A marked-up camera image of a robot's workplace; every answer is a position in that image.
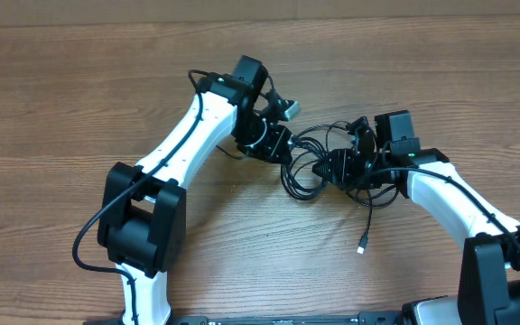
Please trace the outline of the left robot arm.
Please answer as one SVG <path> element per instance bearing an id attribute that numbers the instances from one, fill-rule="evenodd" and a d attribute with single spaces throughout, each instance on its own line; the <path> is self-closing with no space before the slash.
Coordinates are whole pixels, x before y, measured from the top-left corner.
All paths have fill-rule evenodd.
<path id="1" fill-rule="evenodd" d="M 287 164 L 292 134 L 285 123 L 300 105 L 281 97 L 267 68 L 248 56 L 233 72 L 202 71 L 185 116 L 149 154 L 109 171 L 98 213 L 97 241 L 120 275 L 125 307 L 117 324 L 168 324 L 167 273 L 186 234 L 187 190 L 202 164 L 231 136 L 244 156 Z"/>

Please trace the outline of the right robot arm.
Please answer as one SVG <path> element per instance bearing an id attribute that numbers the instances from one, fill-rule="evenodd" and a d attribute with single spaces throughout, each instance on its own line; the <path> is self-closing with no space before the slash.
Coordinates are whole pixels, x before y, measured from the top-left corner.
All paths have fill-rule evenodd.
<path id="1" fill-rule="evenodd" d="M 429 212 L 462 251 L 454 296 L 403 305 L 375 324 L 520 324 L 520 222 L 487 202 L 436 148 L 423 149 L 409 111 L 347 125 L 351 149 L 335 149 L 312 170 L 345 192 L 394 187 Z"/>

